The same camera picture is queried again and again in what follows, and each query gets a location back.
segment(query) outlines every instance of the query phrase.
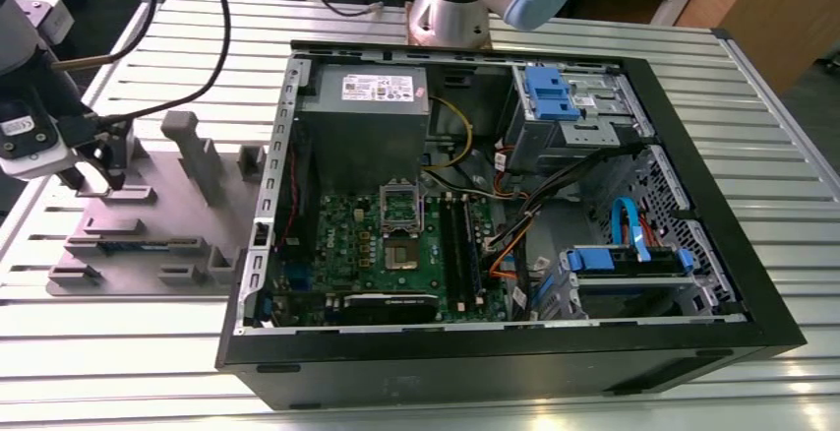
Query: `metal chassis frame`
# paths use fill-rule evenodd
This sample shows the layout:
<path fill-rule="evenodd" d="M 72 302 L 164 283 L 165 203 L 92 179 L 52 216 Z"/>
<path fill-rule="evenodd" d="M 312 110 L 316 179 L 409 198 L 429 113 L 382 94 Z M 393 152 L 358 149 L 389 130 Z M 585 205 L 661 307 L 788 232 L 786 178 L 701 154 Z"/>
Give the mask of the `metal chassis frame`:
<path fill-rule="evenodd" d="M 717 360 L 658 384 L 653 389 L 664 390 L 689 378 L 709 372 L 729 362 L 773 356 L 804 344 L 798 326 L 776 291 L 754 250 L 740 228 L 737 219 L 720 193 L 688 132 L 677 117 L 665 92 L 645 60 L 624 57 L 550 54 L 518 51 L 476 51 L 458 49 L 417 49 L 402 45 L 364 45 L 325 42 L 293 42 L 297 58 L 318 60 L 328 56 L 330 62 L 368 63 L 370 60 L 398 60 L 416 65 L 428 62 L 436 54 L 436 62 L 473 65 L 521 64 L 525 61 L 553 62 L 562 59 L 584 63 L 612 63 L 624 69 L 633 86 L 638 103 L 648 114 L 661 138 L 662 149 L 672 166 L 680 173 L 682 186 L 693 202 L 694 213 L 701 217 L 709 232 L 709 241 L 730 273 L 732 281 L 741 293 L 750 321 L 746 323 L 710 325 L 644 325 L 598 328 L 569 328 L 562 334 L 565 341 L 557 344 L 554 331 L 525 329 L 516 331 L 473 331 L 446 333 L 428 332 L 417 335 L 401 334 L 341 334 L 284 336 L 270 330 L 248 335 L 238 327 L 242 323 L 245 306 L 241 303 L 249 293 L 258 290 L 258 273 L 242 278 L 238 294 L 230 295 L 225 315 L 216 367 L 225 371 L 254 372 L 260 365 L 298 364 L 310 361 L 408 360 L 440 357 L 472 357 L 528 354 L 568 354 L 576 352 L 681 349 L 696 356 L 713 356 Z M 297 73 L 286 73 L 277 119 L 276 139 L 272 152 L 280 159 L 284 125 L 292 121 Z M 266 169 L 264 182 L 272 178 Z M 273 210 L 257 206 L 260 222 L 273 222 Z M 248 257 L 248 265 L 256 259 Z M 258 262 L 262 272 L 265 265 Z"/>

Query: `power cable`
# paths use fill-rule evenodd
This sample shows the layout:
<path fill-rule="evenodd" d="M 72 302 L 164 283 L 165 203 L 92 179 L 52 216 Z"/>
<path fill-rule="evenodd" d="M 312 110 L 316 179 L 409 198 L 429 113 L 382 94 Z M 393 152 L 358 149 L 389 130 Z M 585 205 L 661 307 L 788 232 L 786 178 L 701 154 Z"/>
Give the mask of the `power cable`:
<path fill-rule="evenodd" d="M 345 18 L 356 18 L 358 16 L 368 15 L 373 11 L 380 10 L 382 6 L 381 2 L 377 2 L 373 5 L 369 5 L 368 8 L 365 8 L 362 11 L 346 12 L 337 9 L 326 0 L 320 0 L 320 2 L 329 9 L 329 11 L 332 11 L 336 15 L 342 16 Z"/>
<path fill-rule="evenodd" d="M 189 103 L 190 101 L 201 97 L 201 95 L 205 94 L 208 90 L 212 88 L 212 86 L 214 85 L 214 81 L 218 78 L 218 74 L 221 73 L 221 69 L 224 68 L 224 61 L 226 60 L 226 54 L 230 48 L 230 8 L 229 8 L 226 0 L 218 0 L 218 1 L 221 3 L 221 17 L 224 20 L 224 38 L 221 40 L 221 50 L 218 51 L 218 59 L 214 63 L 214 68 L 212 69 L 212 73 L 209 74 L 209 78 L 205 84 L 194 92 L 192 92 L 182 98 L 178 98 L 173 101 L 157 104 L 154 106 L 150 106 L 145 109 L 140 109 L 137 111 L 132 111 L 130 113 L 102 116 L 98 120 L 100 127 L 130 121 L 141 116 L 146 116 L 158 111 L 165 111 L 166 109 L 174 108 L 176 106 L 180 106 L 184 103 Z"/>
<path fill-rule="evenodd" d="M 145 8 L 145 16 L 142 18 L 142 24 L 137 30 L 133 38 L 125 45 L 125 47 L 113 54 L 94 55 L 92 57 L 82 57 L 80 59 L 64 60 L 52 63 L 52 70 L 65 72 L 72 70 L 90 69 L 94 67 L 102 67 L 104 65 L 113 64 L 122 59 L 138 46 L 140 41 L 145 37 L 148 28 L 152 25 L 154 19 L 154 6 L 157 0 L 148 0 L 148 7 Z"/>

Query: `table leg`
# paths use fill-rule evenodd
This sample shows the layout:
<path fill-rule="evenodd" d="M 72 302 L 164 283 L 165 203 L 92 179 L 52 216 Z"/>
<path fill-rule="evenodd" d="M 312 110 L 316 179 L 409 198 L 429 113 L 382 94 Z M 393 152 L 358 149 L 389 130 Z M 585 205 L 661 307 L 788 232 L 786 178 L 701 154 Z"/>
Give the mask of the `table leg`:
<path fill-rule="evenodd" d="M 662 0 L 650 24 L 657 26 L 673 26 L 686 5 L 688 0 Z"/>

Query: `motherboard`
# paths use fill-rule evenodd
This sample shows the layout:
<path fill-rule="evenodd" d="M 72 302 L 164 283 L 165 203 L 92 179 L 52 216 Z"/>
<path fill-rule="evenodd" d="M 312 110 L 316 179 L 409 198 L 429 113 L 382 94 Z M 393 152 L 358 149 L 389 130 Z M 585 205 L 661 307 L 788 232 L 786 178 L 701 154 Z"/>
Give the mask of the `motherboard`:
<path fill-rule="evenodd" d="M 426 306 L 430 322 L 505 320 L 502 285 L 480 259 L 493 232 L 485 198 L 420 197 L 416 185 L 392 183 L 378 194 L 324 195 L 318 208 L 314 259 L 285 264 L 280 323 L 356 324 L 354 305 L 373 305 L 388 323 L 416 322 Z"/>

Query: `green circuit board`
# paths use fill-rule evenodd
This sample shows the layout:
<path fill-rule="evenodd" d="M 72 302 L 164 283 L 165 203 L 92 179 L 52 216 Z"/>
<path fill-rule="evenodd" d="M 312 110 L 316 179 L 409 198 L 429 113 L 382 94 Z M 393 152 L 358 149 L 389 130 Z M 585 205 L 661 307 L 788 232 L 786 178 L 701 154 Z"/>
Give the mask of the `green circuit board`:
<path fill-rule="evenodd" d="M 380 233 L 378 195 L 322 196 L 312 263 L 312 292 L 341 294 L 384 291 L 425 293 L 440 297 L 440 321 L 498 320 L 504 315 L 498 285 L 482 291 L 484 305 L 453 311 L 446 297 L 445 256 L 441 246 L 440 204 L 444 199 L 426 197 L 420 207 L 410 198 L 388 197 L 389 219 L 412 219 L 421 211 L 422 230 L 413 236 Z M 490 235 L 492 217 L 485 199 L 469 203 L 472 229 L 477 238 Z"/>

